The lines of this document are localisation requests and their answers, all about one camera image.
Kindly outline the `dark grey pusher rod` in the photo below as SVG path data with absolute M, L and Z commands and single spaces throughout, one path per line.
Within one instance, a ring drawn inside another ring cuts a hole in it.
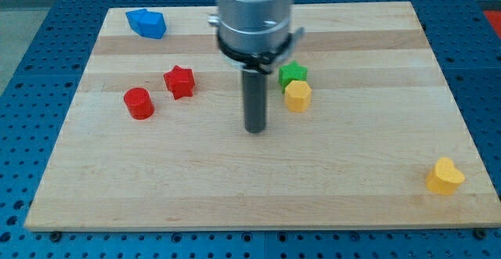
M 267 78 L 255 70 L 243 70 L 241 75 L 244 127 L 257 134 L 266 126 Z

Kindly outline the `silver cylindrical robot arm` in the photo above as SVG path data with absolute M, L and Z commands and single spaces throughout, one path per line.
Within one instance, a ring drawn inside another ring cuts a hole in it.
M 245 129 L 265 130 L 267 76 L 287 59 L 304 29 L 290 31 L 294 0 L 216 0 L 207 22 L 216 28 L 218 48 L 241 72 Z

